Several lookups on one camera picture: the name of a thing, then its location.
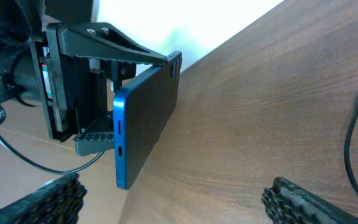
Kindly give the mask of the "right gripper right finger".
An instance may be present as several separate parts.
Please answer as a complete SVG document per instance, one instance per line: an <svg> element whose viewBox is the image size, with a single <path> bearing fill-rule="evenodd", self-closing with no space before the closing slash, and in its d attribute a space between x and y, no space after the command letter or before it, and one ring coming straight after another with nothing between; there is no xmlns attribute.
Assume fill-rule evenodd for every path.
<svg viewBox="0 0 358 224"><path fill-rule="evenodd" d="M274 223L358 224L357 217L283 177L264 189L261 201Z"/></svg>

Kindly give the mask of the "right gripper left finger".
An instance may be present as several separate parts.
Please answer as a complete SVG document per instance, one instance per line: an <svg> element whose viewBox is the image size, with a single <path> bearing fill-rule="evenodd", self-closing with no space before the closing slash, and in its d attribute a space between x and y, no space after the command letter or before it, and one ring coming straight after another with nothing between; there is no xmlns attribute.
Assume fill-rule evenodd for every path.
<svg viewBox="0 0 358 224"><path fill-rule="evenodd" d="M85 186L77 173L54 180L0 209L0 223L77 223Z"/></svg>

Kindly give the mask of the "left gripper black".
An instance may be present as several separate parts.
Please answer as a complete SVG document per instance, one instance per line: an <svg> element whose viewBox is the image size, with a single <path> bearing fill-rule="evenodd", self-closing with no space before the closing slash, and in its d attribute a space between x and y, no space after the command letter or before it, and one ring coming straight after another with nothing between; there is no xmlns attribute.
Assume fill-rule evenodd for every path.
<svg viewBox="0 0 358 224"><path fill-rule="evenodd" d="M107 80L134 77L137 64L167 62L107 22L51 23L29 44L48 135L60 142L77 135L78 156L114 148Z"/></svg>

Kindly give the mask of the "blue Galaxy smartphone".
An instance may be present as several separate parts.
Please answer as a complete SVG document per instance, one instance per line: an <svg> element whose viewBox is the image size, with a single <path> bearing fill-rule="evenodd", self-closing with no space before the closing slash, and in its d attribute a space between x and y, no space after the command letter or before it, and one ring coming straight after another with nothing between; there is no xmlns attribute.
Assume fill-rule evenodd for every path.
<svg viewBox="0 0 358 224"><path fill-rule="evenodd" d="M113 100L117 188L131 188L170 119L178 96L183 57L174 51L122 86Z"/></svg>

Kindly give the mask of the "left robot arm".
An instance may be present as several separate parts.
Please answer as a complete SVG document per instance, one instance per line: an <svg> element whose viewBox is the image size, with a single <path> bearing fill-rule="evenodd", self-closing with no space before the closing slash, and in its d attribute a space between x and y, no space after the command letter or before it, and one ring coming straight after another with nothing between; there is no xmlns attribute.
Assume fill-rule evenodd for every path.
<svg viewBox="0 0 358 224"><path fill-rule="evenodd" d="M2 103L41 107L48 135L58 141L89 130L112 135L106 82L133 78L138 64L164 65L106 22L42 24L45 1L0 0L0 119Z"/></svg>

